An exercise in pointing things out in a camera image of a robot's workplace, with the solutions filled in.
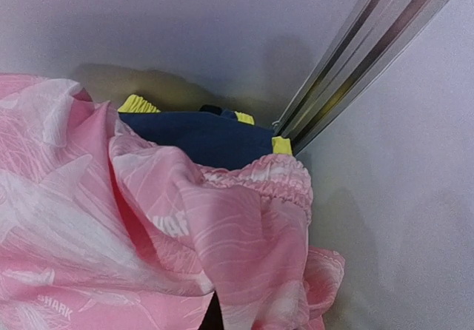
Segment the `navy blue tank top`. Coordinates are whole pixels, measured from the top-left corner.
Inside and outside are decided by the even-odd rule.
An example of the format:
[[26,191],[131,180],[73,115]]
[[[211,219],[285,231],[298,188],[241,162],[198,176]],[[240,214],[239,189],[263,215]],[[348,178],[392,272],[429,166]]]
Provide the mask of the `navy blue tank top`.
[[211,112],[121,112],[119,116],[144,140],[178,147],[203,166],[241,169],[273,152],[270,130]]

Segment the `pink garment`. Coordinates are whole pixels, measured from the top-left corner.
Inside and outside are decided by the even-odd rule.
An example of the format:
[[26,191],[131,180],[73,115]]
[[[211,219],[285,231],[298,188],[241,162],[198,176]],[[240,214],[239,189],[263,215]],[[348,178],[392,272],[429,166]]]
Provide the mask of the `pink garment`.
[[228,171],[140,138],[69,79],[1,76],[1,327],[322,329],[344,258],[289,155]]

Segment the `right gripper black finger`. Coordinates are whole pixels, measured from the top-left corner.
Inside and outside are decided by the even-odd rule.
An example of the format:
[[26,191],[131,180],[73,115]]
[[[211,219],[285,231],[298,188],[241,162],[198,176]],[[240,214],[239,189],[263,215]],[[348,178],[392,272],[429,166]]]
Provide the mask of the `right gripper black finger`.
[[213,293],[213,297],[198,330],[224,330],[221,307],[216,292]]

